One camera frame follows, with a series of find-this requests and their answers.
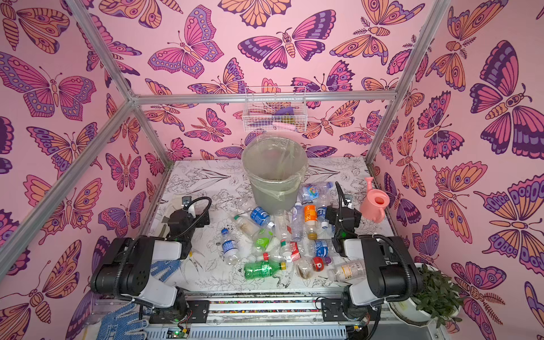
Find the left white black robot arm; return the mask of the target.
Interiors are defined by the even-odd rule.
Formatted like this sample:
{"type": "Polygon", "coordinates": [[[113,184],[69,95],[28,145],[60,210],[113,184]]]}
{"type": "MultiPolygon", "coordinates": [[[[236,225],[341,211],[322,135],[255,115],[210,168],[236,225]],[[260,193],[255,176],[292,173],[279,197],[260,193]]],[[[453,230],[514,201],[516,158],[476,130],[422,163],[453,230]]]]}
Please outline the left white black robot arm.
{"type": "Polygon", "coordinates": [[[91,291],[151,309],[185,312],[188,306],[183,289],[158,279],[156,275],[163,270],[157,266],[166,264],[167,272],[189,258],[195,231],[210,224],[211,203],[207,196],[193,200],[184,196],[182,207],[163,220],[169,229],[167,236],[114,239],[93,271],[91,291]]]}

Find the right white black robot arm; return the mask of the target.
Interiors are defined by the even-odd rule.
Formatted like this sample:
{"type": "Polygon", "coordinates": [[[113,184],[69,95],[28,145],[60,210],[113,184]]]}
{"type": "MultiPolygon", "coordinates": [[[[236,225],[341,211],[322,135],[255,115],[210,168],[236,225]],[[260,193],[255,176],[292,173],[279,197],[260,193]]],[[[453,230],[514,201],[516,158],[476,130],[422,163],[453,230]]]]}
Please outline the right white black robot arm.
{"type": "Polygon", "coordinates": [[[347,206],[327,207],[326,218],[334,226],[334,251],[350,260],[338,272],[350,283],[342,293],[344,307],[403,302],[423,290],[422,274],[400,237],[357,235],[362,215],[347,206]]]}

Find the clear white label bottle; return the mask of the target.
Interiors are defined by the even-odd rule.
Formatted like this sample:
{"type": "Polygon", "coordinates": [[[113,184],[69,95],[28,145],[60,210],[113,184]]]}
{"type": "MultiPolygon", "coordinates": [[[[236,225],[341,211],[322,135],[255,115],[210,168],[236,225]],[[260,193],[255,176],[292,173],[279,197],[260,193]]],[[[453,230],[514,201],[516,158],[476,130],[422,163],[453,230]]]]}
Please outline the clear white label bottle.
{"type": "Polygon", "coordinates": [[[327,277],[331,281],[344,283],[354,279],[365,279],[367,277],[365,263],[358,259],[334,265],[327,270],[327,277]]]}

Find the small blue cap bottle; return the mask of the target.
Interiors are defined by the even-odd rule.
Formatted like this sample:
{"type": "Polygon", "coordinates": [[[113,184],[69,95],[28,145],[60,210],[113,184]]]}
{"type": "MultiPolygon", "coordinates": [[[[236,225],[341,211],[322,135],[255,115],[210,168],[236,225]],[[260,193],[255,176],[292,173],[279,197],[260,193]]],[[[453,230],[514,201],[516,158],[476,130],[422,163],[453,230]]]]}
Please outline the small blue cap bottle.
{"type": "Polygon", "coordinates": [[[222,235],[222,255],[224,261],[231,266],[234,266],[239,261],[239,249],[236,239],[227,228],[221,230],[222,235]]]}

